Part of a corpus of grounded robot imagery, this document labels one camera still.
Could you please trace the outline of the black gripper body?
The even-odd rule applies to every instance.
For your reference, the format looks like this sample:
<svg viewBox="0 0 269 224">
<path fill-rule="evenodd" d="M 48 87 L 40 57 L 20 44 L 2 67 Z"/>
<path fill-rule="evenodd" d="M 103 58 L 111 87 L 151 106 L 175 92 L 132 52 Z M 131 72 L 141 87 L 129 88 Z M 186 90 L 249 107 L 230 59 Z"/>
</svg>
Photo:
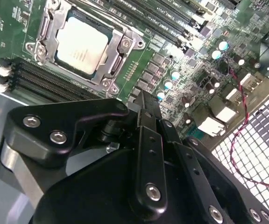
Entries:
<svg viewBox="0 0 269 224">
<path fill-rule="evenodd" d="M 40 224 L 168 224 L 161 134 L 139 128 L 134 150 L 118 150 L 52 186 L 38 204 Z"/>
</svg>

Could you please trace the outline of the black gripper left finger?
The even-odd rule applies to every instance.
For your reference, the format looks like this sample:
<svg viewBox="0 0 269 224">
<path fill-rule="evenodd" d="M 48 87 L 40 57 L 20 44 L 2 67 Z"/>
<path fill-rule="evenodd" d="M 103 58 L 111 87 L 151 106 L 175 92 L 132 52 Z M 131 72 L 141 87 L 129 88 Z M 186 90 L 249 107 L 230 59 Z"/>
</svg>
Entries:
<svg viewBox="0 0 269 224">
<path fill-rule="evenodd" d="M 158 100 L 93 99 L 12 109 L 0 179 L 36 216 L 161 216 L 167 209 Z"/>
</svg>

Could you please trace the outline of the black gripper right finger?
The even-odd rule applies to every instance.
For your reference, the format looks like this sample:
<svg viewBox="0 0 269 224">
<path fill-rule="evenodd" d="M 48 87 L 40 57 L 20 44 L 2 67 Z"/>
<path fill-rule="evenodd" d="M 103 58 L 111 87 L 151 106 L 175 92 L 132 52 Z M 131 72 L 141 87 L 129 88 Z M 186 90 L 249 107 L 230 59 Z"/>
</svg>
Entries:
<svg viewBox="0 0 269 224">
<path fill-rule="evenodd" d="M 171 224 L 269 224 L 269 210 L 196 138 L 181 140 L 147 95 L 163 140 Z"/>
</svg>

